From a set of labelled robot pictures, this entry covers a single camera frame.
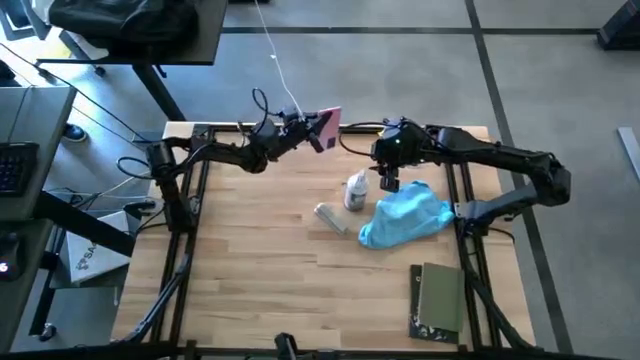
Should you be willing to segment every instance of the keyboard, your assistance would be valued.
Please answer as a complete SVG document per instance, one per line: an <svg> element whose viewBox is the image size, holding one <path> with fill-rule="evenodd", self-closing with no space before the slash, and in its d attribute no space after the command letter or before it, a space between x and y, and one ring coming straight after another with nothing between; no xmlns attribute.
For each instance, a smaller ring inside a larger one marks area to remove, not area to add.
<svg viewBox="0 0 640 360"><path fill-rule="evenodd" d="M21 196L36 166L38 144L0 143L0 197Z"/></svg>

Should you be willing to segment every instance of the computer mouse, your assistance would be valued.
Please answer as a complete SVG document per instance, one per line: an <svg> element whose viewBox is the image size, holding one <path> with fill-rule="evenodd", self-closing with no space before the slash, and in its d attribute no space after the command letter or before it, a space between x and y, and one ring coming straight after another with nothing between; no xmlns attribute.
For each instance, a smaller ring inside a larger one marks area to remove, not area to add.
<svg viewBox="0 0 640 360"><path fill-rule="evenodd" d="M25 250L22 236L14 232L0 235L0 281L14 281L24 272Z"/></svg>

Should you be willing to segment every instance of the black desk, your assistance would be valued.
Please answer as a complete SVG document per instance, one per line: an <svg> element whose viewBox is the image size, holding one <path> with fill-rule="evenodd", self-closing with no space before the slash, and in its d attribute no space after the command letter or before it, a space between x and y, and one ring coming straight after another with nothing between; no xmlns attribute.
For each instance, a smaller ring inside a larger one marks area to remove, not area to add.
<svg viewBox="0 0 640 360"><path fill-rule="evenodd" d="M40 145L37 165L25 194L19 198L0 198L0 232L18 233L27 253L22 276L13 282L0 282L0 353L11 347L38 268L57 267L57 254L45 251L54 223L127 256L133 251L129 235L41 191L75 95L76 91L69 87L0 88L0 113L4 117L0 121L0 142L33 141ZM10 134L14 120L16 125ZM45 315L47 312L47 306L36 310ZM42 321L34 322L37 326L32 329L44 327L46 316L35 318Z"/></svg>
<svg viewBox="0 0 640 360"><path fill-rule="evenodd" d="M198 36L193 43L179 52L167 56L160 61L150 62L144 57L111 57L107 56L98 60L89 59L77 46L70 36L63 31L60 35L62 42L76 55L76 59L70 58L39 58L38 63L66 63L66 64L125 64L131 65L147 88L151 96L158 103L162 111L170 121L185 121L186 118L169 94L169 91L156 74L154 65L213 65L218 50L222 22L227 7L226 0L199 0L198 9Z"/></svg>

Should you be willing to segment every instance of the small bottle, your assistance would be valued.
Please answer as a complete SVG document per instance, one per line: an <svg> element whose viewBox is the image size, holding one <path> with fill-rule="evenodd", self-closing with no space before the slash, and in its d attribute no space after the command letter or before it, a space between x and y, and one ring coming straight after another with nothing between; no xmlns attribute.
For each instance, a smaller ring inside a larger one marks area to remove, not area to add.
<svg viewBox="0 0 640 360"><path fill-rule="evenodd" d="M369 181L365 170L351 176L347 180L347 187L344 192L344 207L349 211L359 211L364 208L364 201L367 198L367 188Z"/></svg>

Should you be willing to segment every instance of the table leg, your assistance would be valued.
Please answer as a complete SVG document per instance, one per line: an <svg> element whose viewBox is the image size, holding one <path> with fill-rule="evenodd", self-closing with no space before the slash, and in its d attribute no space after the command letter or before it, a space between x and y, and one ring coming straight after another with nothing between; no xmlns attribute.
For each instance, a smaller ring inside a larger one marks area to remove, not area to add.
<svg viewBox="0 0 640 360"><path fill-rule="evenodd" d="M140 81L142 81L153 99L167 115L169 121L187 120L152 65L134 64L133 71L136 72Z"/></svg>
<svg viewBox="0 0 640 360"><path fill-rule="evenodd" d="M131 236L44 191L36 202L34 217L50 219L63 229L119 254L131 256L133 253Z"/></svg>

